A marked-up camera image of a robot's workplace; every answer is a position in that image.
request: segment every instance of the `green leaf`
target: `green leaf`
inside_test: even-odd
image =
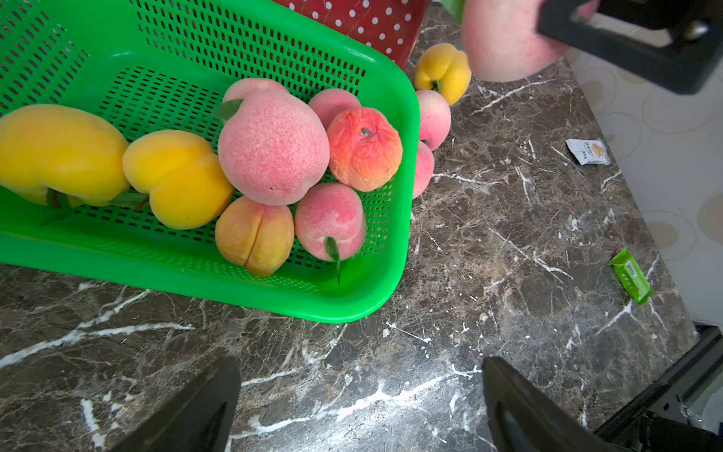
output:
[[[465,0],[442,0],[442,6],[458,24],[462,23],[464,17],[464,2]]]
[[[111,204],[117,205],[118,207],[128,207],[133,209],[141,202],[143,202],[147,197],[148,195],[146,195],[145,193],[125,192],[113,198],[111,200]]]
[[[221,121],[228,121],[236,112],[241,108],[241,104],[244,102],[243,99],[232,99],[226,101],[213,109],[213,117],[220,119]]]
[[[324,239],[324,248],[329,257],[336,262],[336,281],[339,283],[339,286],[341,286],[341,259],[339,258],[339,247],[336,246],[334,237]]]
[[[51,188],[48,188],[46,201],[48,205],[55,210],[55,212],[53,212],[53,215],[47,217],[47,219],[40,224],[41,228],[54,221],[62,220],[75,210],[73,206],[70,205],[70,201],[68,201],[68,195],[57,192]]]

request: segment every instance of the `green plastic basket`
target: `green plastic basket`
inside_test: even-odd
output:
[[[255,278],[218,253],[214,223],[174,231],[149,212],[82,206],[41,228],[52,209],[2,187],[0,261],[325,323],[379,309],[406,262],[419,139],[414,89],[391,60],[270,0],[0,0],[0,116],[60,103],[107,119],[128,141],[181,129],[215,147],[212,108],[243,77],[277,80],[304,101],[342,88],[399,131],[402,164],[360,194],[367,240],[342,264],[341,285],[335,265],[298,242],[279,271]]]

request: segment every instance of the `white snack wrapper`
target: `white snack wrapper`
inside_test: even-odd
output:
[[[601,140],[565,140],[570,152],[575,154],[581,165],[610,165],[607,148]]]

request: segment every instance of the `orange peach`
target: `orange peach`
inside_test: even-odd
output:
[[[447,138],[452,126],[452,113],[449,103],[437,91],[421,90],[416,92],[419,99],[419,139],[437,149]]]
[[[378,110],[346,110],[334,118],[326,132],[329,169],[342,184],[371,192],[389,182],[397,172],[402,161],[402,142]]]
[[[327,237],[336,240],[341,260],[354,256],[367,237],[362,200],[342,184],[319,184],[311,188],[296,208],[294,224],[299,243],[321,260],[333,260],[324,245]]]
[[[263,205],[240,197],[216,222],[216,247],[230,263],[266,278],[288,259],[294,217],[285,205]]]
[[[342,111],[360,106],[354,94],[338,88],[320,91],[309,101],[309,107],[319,116],[324,129],[328,129],[331,121]]]
[[[414,170],[414,190],[411,199],[418,197],[429,185],[432,174],[435,172],[435,157],[424,142],[419,142],[416,152],[416,169]]]
[[[326,172],[329,139],[316,113],[289,93],[251,93],[223,126],[218,159],[244,195],[268,205],[294,204]]]
[[[276,90],[288,93],[288,90],[282,84],[273,80],[246,78],[228,87],[226,94],[223,95],[223,102],[232,101],[233,99],[245,99],[249,94],[261,90]]]

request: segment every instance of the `dark marble surface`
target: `dark marble surface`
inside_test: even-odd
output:
[[[412,61],[443,41],[434,5]],[[571,137],[600,133],[566,64],[473,80],[397,292],[348,325],[0,265],[0,450],[110,448],[224,354],[230,451],[490,451],[489,355],[594,429],[696,335],[617,166],[578,166]],[[607,266],[623,247],[657,291],[642,307]]]

